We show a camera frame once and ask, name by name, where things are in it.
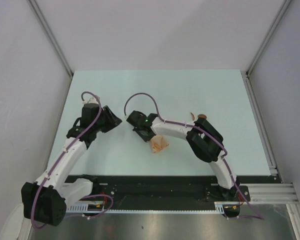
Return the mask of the peach cloth napkin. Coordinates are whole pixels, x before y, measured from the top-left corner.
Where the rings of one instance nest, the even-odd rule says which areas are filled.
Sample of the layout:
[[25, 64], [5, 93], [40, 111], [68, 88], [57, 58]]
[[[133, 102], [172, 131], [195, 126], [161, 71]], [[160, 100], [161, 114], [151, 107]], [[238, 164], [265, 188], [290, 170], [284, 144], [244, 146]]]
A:
[[155, 154], [167, 148], [169, 146], [169, 143], [162, 135], [155, 135], [150, 140], [150, 146], [152, 152]]

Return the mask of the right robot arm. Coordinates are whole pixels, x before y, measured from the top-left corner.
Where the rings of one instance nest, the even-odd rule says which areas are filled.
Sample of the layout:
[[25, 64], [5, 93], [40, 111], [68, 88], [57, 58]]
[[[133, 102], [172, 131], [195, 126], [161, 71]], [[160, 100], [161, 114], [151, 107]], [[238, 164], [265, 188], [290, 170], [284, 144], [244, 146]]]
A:
[[126, 121], [144, 142], [158, 135], [187, 141], [194, 155], [210, 165], [221, 187], [221, 196], [227, 201], [238, 196], [237, 176], [224, 161], [227, 155], [224, 138], [208, 120], [200, 117], [196, 121], [182, 123], [161, 119], [156, 113], [145, 115], [134, 110], [126, 117]]

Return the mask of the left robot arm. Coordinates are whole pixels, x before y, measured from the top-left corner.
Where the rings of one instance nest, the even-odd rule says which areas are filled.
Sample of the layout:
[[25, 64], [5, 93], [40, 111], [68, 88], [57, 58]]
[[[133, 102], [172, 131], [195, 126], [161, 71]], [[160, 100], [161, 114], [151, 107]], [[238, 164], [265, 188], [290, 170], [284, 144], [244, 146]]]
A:
[[77, 161], [89, 149], [97, 133], [107, 133], [122, 123], [106, 105], [86, 103], [67, 132], [66, 140], [58, 157], [35, 182], [26, 182], [21, 189], [24, 217], [36, 223], [57, 226], [66, 211], [79, 200], [87, 197], [95, 200], [101, 188], [90, 179], [78, 178], [65, 186], [65, 181]]

